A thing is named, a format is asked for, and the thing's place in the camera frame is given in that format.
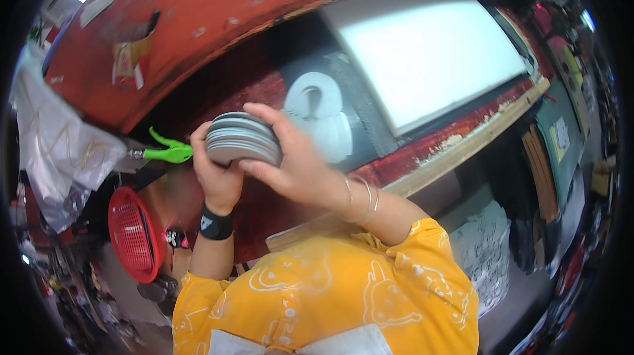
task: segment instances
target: red basket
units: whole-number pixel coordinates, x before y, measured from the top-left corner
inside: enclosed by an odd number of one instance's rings
[[[110,199],[108,228],[112,247],[128,275],[141,283],[156,278],[165,257],[162,230],[154,227],[152,216],[131,188],[116,189]]]

